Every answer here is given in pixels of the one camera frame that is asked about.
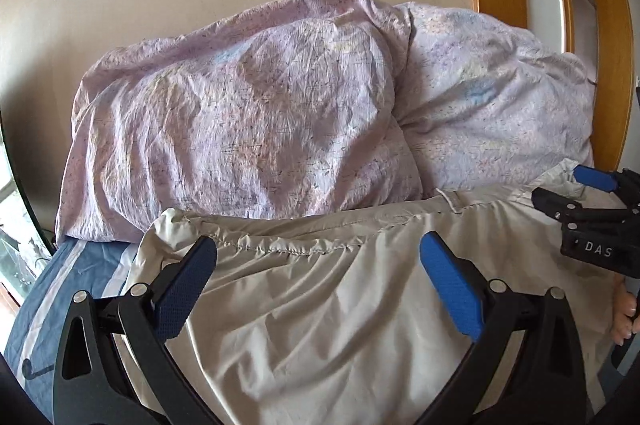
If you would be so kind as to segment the person right hand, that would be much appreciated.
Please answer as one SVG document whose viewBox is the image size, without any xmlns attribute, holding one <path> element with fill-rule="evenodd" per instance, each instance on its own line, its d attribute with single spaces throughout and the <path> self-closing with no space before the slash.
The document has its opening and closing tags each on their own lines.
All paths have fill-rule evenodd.
<svg viewBox="0 0 640 425">
<path fill-rule="evenodd" d="M 617 346 L 639 333 L 637 297 L 630 293 L 624 280 L 616 280 L 613 291 L 611 337 Z"/>
</svg>

